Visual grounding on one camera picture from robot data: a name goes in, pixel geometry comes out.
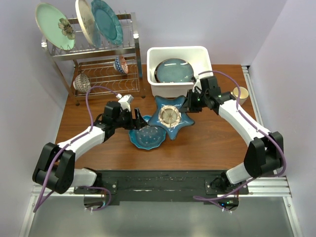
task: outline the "bowl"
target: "bowl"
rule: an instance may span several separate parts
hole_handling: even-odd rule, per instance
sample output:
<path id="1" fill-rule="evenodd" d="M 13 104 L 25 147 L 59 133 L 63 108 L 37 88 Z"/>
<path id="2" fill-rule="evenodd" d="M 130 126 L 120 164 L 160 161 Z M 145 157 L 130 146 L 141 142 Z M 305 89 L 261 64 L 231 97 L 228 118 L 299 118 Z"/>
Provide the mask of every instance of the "bowl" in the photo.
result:
<path id="1" fill-rule="evenodd" d="M 128 66 L 123 55 L 117 57 L 114 61 L 114 69 L 117 70 L 121 74 L 128 74 Z"/>
<path id="2" fill-rule="evenodd" d="M 90 85 L 90 80 L 88 76 L 84 73 L 80 73 L 76 79 L 74 80 L 74 88 L 77 91 L 80 91 L 82 93 L 87 93 L 88 90 L 90 90 L 91 85 Z"/>
<path id="3" fill-rule="evenodd" d="M 192 82 L 194 71 L 192 66 L 180 58 L 169 58 L 159 63 L 155 70 L 157 82 L 182 83 Z"/>
<path id="4" fill-rule="evenodd" d="M 143 116 L 146 122 L 151 116 Z M 145 126 L 140 130 L 129 131 L 130 141 L 139 149 L 151 150 L 157 148 L 166 139 L 166 132 L 161 127 Z"/>

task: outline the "blue star-shaped dish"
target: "blue star-shaped dish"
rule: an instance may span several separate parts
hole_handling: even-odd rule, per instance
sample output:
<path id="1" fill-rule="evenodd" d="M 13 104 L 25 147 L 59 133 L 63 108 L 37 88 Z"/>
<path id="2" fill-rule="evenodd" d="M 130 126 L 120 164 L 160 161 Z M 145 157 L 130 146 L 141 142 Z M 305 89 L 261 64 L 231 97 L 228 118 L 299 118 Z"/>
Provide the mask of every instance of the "blue star-shaped dish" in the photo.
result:
<path id="1" fill-rule="evenodd" d="M 182 127 L 191 126 L 195 123 L 186 113 L 179 112 L 185 99 L 185 96 L 179 96 L 175 99 L 166 99 L 160 96 L 155 96 L 157 110 L 148 121 L 148 125 L 163 128 L 168 133 L 170 139 L 174 140 Z M 163 118 L 162 112 L 170 108 L 174 111 L 174 117 L 172 120 L 169 118 L 171 124 L 168 124 L 164 122 L 164 120 L 168 120 L 168 118 Z"/>

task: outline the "gray floor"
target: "gray floor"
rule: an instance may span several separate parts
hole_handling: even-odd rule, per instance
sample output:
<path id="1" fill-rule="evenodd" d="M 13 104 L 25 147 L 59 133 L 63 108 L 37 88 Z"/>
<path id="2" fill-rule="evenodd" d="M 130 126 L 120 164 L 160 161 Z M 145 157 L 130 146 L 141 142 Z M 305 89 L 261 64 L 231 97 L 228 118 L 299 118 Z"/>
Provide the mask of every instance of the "gray floor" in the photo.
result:
<path id="1" fill-rule="evenodd" d="M 92 215 L 82 197 L 51 197 L 30 237 L 292 237 L 281 197 L 243 197 L 232 214 L 199 202 L 121 202 Z"/>

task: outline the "star-shaped plate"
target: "star-shaped plate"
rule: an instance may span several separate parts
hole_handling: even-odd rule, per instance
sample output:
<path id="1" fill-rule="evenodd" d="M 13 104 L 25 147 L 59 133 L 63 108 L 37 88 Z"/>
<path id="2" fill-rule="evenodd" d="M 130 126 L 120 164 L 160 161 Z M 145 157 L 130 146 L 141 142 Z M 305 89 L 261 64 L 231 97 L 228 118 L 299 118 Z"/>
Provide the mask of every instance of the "star-shaped plate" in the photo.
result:
<path id="1" fill-rule="evenodd" d="M 185 99 L 185 96 L 179 96 L 175 99 L 155 96 L 157 110 L 148 121 L 149 126 L 163 128 L 170 139 L 174 140 L 182 127 L 191 126 L 195 123 L 186 113 L 179 112 Z"/>

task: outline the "white plate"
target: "white plate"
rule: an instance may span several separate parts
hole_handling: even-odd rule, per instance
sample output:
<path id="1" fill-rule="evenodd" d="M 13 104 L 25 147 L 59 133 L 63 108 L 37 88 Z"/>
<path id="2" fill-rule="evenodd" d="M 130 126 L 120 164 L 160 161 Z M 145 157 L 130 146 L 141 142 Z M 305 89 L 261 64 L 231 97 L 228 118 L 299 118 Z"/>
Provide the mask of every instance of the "white plate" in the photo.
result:
<path id="1" fill-rule="evenodd" d="M 76 0 L 76 14 L 84 37 L 90 45 L 99 48 L 101 38 L 90 5 L 85 0 Z"/>

